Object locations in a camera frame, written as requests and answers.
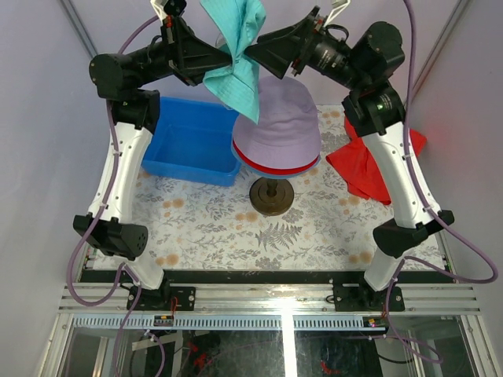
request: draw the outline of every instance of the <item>hat stand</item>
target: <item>hat stand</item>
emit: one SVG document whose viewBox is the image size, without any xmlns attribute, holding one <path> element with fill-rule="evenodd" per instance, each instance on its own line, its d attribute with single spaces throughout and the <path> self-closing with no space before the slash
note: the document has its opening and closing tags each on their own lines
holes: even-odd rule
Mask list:
<svg viewBox="0 0 503 377">
<path fill-rule="evenodd" d="M 286 179 L 259 178 L 250 188 L 252 206 L 265 216 L 278 216 L 293 203 L 294 192 Z"/>
</svg>

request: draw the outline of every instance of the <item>white wall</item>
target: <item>white wall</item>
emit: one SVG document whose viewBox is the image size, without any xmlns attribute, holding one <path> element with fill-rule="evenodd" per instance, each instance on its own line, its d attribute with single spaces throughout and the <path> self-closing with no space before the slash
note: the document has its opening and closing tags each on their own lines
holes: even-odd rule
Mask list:
<svg viewBox="0 0 503 377">
<path fill-rule="evenodd" d="M 503 269 L 503 2 L 475 1 L 443 50 L 413 105 L 412 126 L 428 137 L 424 173 L 454 228 Z M 489 269 L 449 239 L 459 273 L 488 277 Z M 503 355 L 503 279 L 477 295 L 496 347 Z"/>
<path fill-rule="evenodd" d="M 0 375 L 34 375 L 105 161 L 104 104 L 55 0 L 0 12 Z"/>
<path fill-rule="evenodd" d="M 129 34 L 141 23 L 154 15 L 148 0 L 73 0 L 79 15 L 86 25 L 90 37 L 99 53 L 114 52 L 122 45 Z M 330 0 L 263 0 L 266 7 L 267 19 L 261 34 L 290 26 L 302 20 L 315 5 L 321 7 L 320 14 L 328 15 L 332 2 Z M 457 0 L 413 0 L 417 14 L 418 54 L 417 61 L 420 68 L 430 53 L 440 31 L 447 22 Z M 196 35 L 205 42 L 215 44 L 218 28 L 201 7 L 199 0 L 189 0 L 184 15 L 189 26 Z M 384 20 L 400 29 L 404 39 L 404 50 L 409 55 L 409 19 L 402 0 L 353 0 L 337 19 L 337 22 L 350 31 L 349 45 L 354 45 L 371 23 Z M 152 36 L 159 34 L 156 24 L 151 26 L 138 41 L 132 45 L 133 49 L 146 46 Z M 405 63 L 397 70 L 392 83 L 402 96 L 406 93 Z M 263 75 L 269 75 L 264 68 Z M 306 68 L 298 76 L 307 85 L 317 104 L 337 104 L 345 96 L 347 90 L 317 72 Z M 174 97 L 194 98 L 204 101 L 216 101 L 204 85 L 197 88 L 187 87 L 176 78 L 168 78 L 157 82 L 151 87 L 161 91 L 163 95 Z"/>
</svg>

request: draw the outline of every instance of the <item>table surface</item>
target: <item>table surface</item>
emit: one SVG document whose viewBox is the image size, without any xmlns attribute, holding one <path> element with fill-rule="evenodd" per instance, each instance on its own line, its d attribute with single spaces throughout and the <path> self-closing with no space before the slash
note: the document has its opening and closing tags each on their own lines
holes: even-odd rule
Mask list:
<svg viewBox="0 0 503 377">
<path fill-rule="evenodd" d="M 326 162 L 349 142 L 341 106 L 318 106 L 321 162 L 290 180 L 292 208 L 265 217 L 250 204 L 258 178 L 241 167 L 233 187 L 150 176 L 136 183 L 134 223 L 149 228 L 145 252 L 165 269 L 359 270 L 372 260 L 372 230 L 393 215 L 391 206 L 347 192 L 346 182 Z M 443 266 L 435 237 L 413 255 Z M 116 269 L 118 262 L 96 253 L 92 269 Z M 424 269 L 407 262 L 405 269 Z"/>
</svg>

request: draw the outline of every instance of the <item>teal cloth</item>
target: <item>teal cloth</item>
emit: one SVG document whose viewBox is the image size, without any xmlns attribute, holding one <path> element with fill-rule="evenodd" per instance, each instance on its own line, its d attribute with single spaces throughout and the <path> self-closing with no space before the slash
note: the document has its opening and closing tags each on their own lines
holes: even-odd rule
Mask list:
<svg viewBox="0 0 503 377">
<path fill-rule="evenodd" d="M 244 55 L 264 21 L 260 0 L 200 0 L 216 23 L 233 57 L 233 65 L 209 71 L 204 85 L 227 106 L 259 122 L 259 64 Z"/>
</svg>

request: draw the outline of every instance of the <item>blue container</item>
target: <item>blue container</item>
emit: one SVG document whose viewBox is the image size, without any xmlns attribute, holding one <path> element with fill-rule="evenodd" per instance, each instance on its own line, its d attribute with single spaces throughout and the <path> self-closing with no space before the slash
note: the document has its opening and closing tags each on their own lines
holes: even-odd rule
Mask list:
<svg viewBox="0 0 503 377">
<path fill-rule="evenodd" d="M 162 97 L 142 166 L 153 175 L 232 186 L 240 168 L 230 150 L 237 116 L 220 104 Z"/>
</svg>

